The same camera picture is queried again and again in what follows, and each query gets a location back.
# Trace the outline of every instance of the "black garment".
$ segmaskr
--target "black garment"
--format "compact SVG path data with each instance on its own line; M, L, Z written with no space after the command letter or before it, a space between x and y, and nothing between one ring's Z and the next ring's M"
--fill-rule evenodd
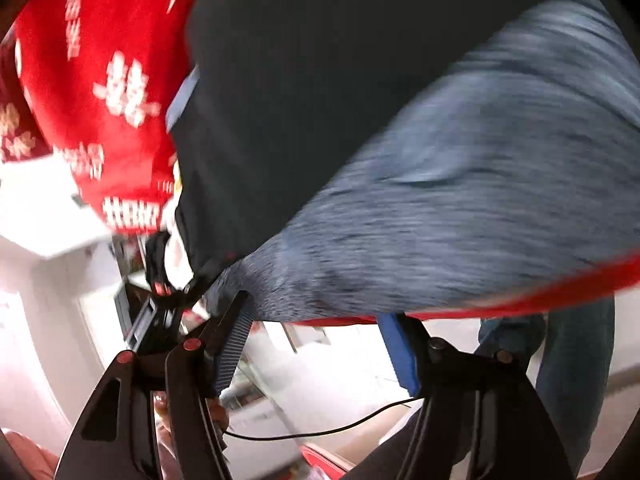
M198 0L172 130L196 273L258 248L452 62L543 0Z

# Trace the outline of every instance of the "metal screw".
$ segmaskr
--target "metal screw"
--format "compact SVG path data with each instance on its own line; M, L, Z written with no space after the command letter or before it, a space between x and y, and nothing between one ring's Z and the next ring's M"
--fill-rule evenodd
M506 350L498 350L495 354L495 358L498 359L498 362L505 365L510 365L511 363L513 363L513 355L511 355L511 353L507 352Z
M444 350L447 347L447 342L440 337L432 337L429 339L429 346L434 350Z
M133 361L135 354L131 350L124 350L118 354L116 361L121 365L125 365Z
M187 341L185 341L182 346L185 350L191 352L200 348L200 346L202 346L202 341L200 341L196 337L192 337L190 339L187 339Z

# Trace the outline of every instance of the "red edge of fabric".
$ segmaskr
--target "red edge of fabric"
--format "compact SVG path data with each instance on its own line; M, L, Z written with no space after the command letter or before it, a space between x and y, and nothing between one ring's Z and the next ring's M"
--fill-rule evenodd
M420 320L465 319L471 317L526 316L567 308L588 301L611 296L617 290L634 286L640 282L640 254L624 260L598 267L590 272L546 285L528 296L503 301L492 306L470 306L469 308L411 312L408 315ZM374 316L337 317L311 319L296 324L306 326L345 326L375 324Z
M300 446L300 453L302 453L302 456L311 467L319 467L331 480L338 480L346 473L346 471L335 465L327 457L322 456L307 446Z

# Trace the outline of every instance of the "wire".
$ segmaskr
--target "wire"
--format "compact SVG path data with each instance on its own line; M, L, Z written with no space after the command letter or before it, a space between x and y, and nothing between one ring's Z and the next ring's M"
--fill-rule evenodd
M400 404L412 402L412 400L419 400L419 399L414 399L412 397L411 399L396 400L396 402L392 402L391 404L382 406L382 408L380 408L379 410L376 410L373 413L369 413L369 415L367 415L364 418L361 418L360 420L357 420L356 422L352 422L351 424L348 424L341 428L336 428L335 430L318 431L316 433L295 433L290 435L279 435L279 436L247 436L247 435L238 435L235 433L231 433L230 431L225 431L225 434L228 434L228 436L232 436L234 438L240 438L242 440L251 440L253 442L272 442L274 440L288 440L290 438L309 438L312 436L329 435L332 433L340 433L341 431L346 431L346 430L350 430L351 428L355 428L356 426L362 424L363 422L367 422L370 418L373 418L376 415L379 415L380 413L384 412L385 410L388 410L389 408L392 408L394 406L399 406Z

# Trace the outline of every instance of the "blue jeans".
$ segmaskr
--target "blue jeans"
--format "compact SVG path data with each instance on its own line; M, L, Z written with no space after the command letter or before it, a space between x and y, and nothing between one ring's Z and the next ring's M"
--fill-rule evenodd
M485 319L477 354L499 349L514 354L526 370L531 356L546 345L536 391L578 473L604 402L613 354L614 299L558 310L548 315Z

